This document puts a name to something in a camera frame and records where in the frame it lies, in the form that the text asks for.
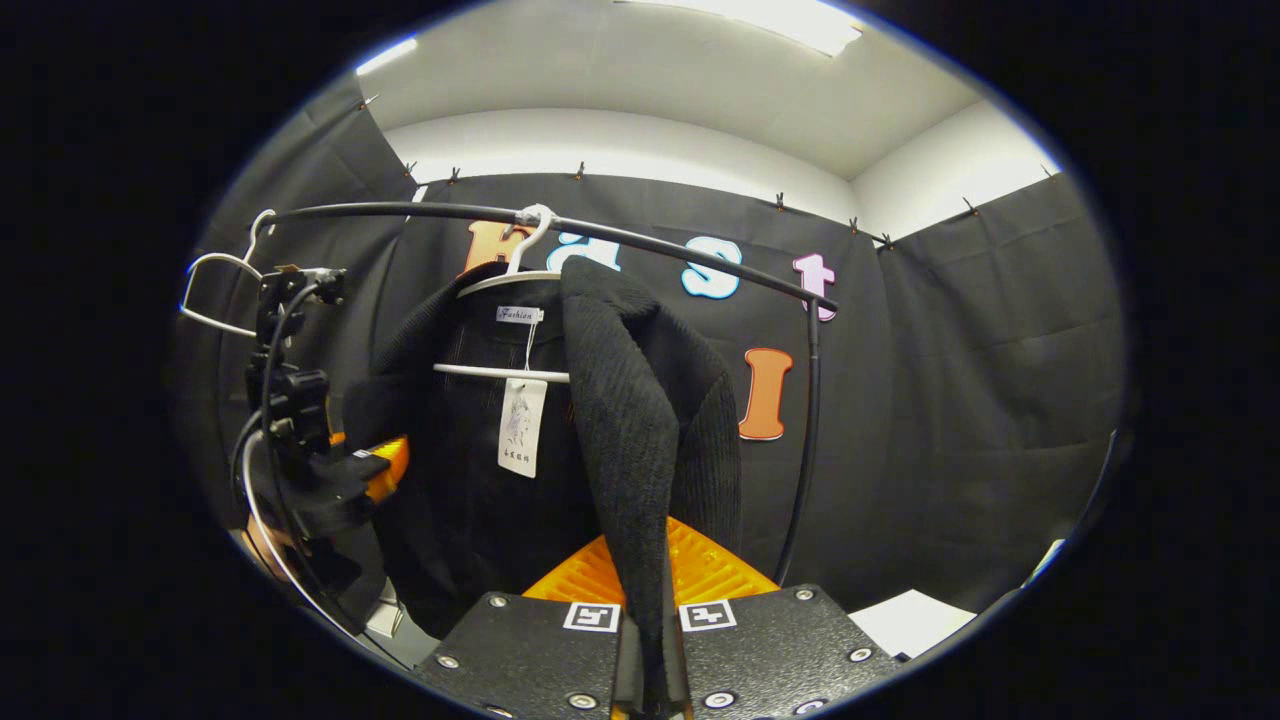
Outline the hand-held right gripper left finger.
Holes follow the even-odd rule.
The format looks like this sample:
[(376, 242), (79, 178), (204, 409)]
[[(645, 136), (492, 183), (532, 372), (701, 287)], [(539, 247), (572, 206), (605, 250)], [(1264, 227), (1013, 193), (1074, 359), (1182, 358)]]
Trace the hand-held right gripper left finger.
[(522, 594), (485, 593), (413, 674), (497, 720), (634, 720), (644, 661), (605, 538)]

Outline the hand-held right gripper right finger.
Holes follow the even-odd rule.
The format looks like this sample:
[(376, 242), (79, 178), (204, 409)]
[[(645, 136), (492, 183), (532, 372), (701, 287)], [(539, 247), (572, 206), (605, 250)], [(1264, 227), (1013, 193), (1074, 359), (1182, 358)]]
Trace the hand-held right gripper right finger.
[(673, 720), (799, 720), (876, 689), (906, 665), (819, 585), (780, 587), (671, 518)]

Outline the small ceiling light panel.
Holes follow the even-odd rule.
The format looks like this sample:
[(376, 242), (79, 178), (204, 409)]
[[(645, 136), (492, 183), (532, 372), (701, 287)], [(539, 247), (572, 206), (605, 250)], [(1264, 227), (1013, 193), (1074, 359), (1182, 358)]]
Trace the small ceiling light panel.
[(364, 59), (355, 69), (356, 76), (367, 76), (408, 54), (419, 46), (417, 38), (410, 36), (399, 42), (384, 47), (380, 53)]

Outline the white flat sheet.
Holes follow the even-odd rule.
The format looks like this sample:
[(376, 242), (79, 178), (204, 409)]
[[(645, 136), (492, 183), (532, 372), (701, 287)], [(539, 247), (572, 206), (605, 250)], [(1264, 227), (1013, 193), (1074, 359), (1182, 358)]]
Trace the white flat sheet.
[(909, 589), (849, 618), (886, 652), (922, 656), (977, 618), (975, 612)]

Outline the black knit jacket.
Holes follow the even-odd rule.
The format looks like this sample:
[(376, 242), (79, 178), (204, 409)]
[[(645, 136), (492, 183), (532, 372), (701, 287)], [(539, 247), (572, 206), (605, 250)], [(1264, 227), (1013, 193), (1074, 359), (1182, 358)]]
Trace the black knit jacket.
[[(739, 552), (742, 461), (733, 377), (709, 340), (637, 281), (573, 258), (559, 281), (457, 299), (457, 275), (380, 322), (346, 438), (410, 439), (375, 511), (385, 573), (411, 619), (447, 635), (488, 592), (529, 589), (605, 538), (644, 661), (644, 720), (669, 707), (667, 521)], [(438, 363), (566, 372), (568, 384), (436, 372)]]

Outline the black backdrop cloth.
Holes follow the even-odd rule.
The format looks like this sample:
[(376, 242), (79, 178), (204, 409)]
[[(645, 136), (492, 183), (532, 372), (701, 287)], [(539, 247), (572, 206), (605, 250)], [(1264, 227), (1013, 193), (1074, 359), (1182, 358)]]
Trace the black backdrop cloth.
[[(908, 136), (852, 183), (812, 161), (689, 123), (622, 111), (518, 109), (392, 129), (343, 81), (252, 158), (195, 255), (248, 247), (264, 209), (333, 202), (544, 202), (586, 222), (691, 245), (792, 284), (822, 259), (820, 429), (788, 584), (860, 610), (915, 589), (979, 612), (1041, 566), (1094, 493), (1126, 393), (1120, 279), (1074, 178), (991, 100)], [(257, 268), (352, 270), (297, 357), (338, 391), (399, 322), (494, 246), (471, 220), (348, 218), (261, 229)], [(769, 575), (794, 507), (806, 416), (803, 301), (653, 252), (567, 233), (524, 260), (608, 264), (717, 348), (739, 421), (750, 388), (777, 438), (739, 437), (740, 557)]]

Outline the white plastic clothes hanger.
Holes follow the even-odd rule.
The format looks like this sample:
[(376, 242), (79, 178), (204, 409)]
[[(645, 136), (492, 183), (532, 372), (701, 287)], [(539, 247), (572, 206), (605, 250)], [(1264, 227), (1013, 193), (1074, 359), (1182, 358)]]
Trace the white plastic clothes hanger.
[[(526, 250), (532, 247), (539, 240), (541, 240), (548, 231), (550, 224), (557, 219), (557, 215), (543, 204), (534, 204), (517, 211), (517, 223), (527, 223), (535, 220), (536, 225), (531, 234), (529, 234), (524, 241), (521, 241), (515, 250), (511, 252), (508, 266), (502, 275), (489, 278), (485, 281), (479, 281), (462, 288), (457, 293), (457, 299), (463, 296), (480, 292), (483, 290), (490, 290), (500, 287), (504, 284), (516, 284), (521, 282), (538, 282), (538, 281), (559, 281), (561, 273), (547, 272), (547, 270), (530, 270), (525, 272), (520, 269), (521, 260)], [(447, 374), (456, 375), (470, 375), (492, 379), (520, 379), (520, 380), (540, 380), (547, 383), (568, 384), (570, 374), (566, 372), (536, 372), (525, 366), (524, 369), (509, 369), (509, 368), (492, 368), (492, 366), (466, 366), (456, 364), (442, 364), (438, 363), (433, 366), (436, 372), (443, 372)]]
[(246, 251), (244, 251), (244, 254), (242, 256), (236, 256), (236, 255), (232, 255), (232, 254), (228, 254), (228, 252), (206, 252), (206, 254), (196, 258), (187, 266), (184, 292), (183, 292), (183, 296), (182, 296), (182, 299), (180, 299), (180, 301), (179, 301), (179, 304), (177, 306), (177, 310), (178, 310), (178, 313), (182, 316), (186, 316), (186, 318), (188, 318), (188, 319), (191, 319), (193, 322), (197, 322), (198, 324), (214, 328), (215, 331), (220, 331), (220, 332), (225, 332), (225, 333), (232, 333), (232, 334), (238, 334), (238, 336), (243, 336), (243, 337), (255, 337), (255, 332), (251, 331), (251, 329), (243, 328), (243, 327), (238, 327), (238, 325), (232, 325), (229, 323), (216, 320), (216, 319), (214, 319), (214, 318), (211, 318), (209, 315), (205, 315), (202, 313), (198, 313), (198, 311), (193, 310), (192, 307), (189, 307), (189, 296), (192, 293), (192, 288), (195, 287), (195, 279), (196, 279), (196, 275), (197, 275), (198, 270), (201, 268), (204, 268), (205, 265), (211, 264), (211, 263), (230, 264), (230, 265), (236, 266), (241, 272), (250, 273), (253, 277), (255, 281), (261, 281), (264, 278), (264, 274), (257, 268), (253, 266), (252, 258), (253, 258), (253, 254), (255, 254), (256, 247), (259, 245), (259, 232), (260, 232), (260, 228), (265, 224), (265, 220), (268, 218), (271, 218), (271, 217), (275, 217), (275, 215), (276, 215), (276, 211), (274, 209), (270, 209), (270, 208), (269, 209), (264, 209), (262, 211), (260, 211), (260, 214), (256, 215), (256, 218), (250, 224), (250, 243), (248, 243), (248, 247), (246, 249)]

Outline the silver metal frame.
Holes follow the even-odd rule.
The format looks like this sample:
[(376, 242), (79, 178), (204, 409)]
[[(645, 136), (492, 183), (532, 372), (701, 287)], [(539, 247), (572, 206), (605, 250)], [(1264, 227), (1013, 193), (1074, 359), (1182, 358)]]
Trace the silver metal frame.
[(408, 670), (415, 670), (439, 646), (438, 638), (429, 635), (410, 618), (390, 580), (385, 580), (365, 632), (357, 635), (357, 641)]

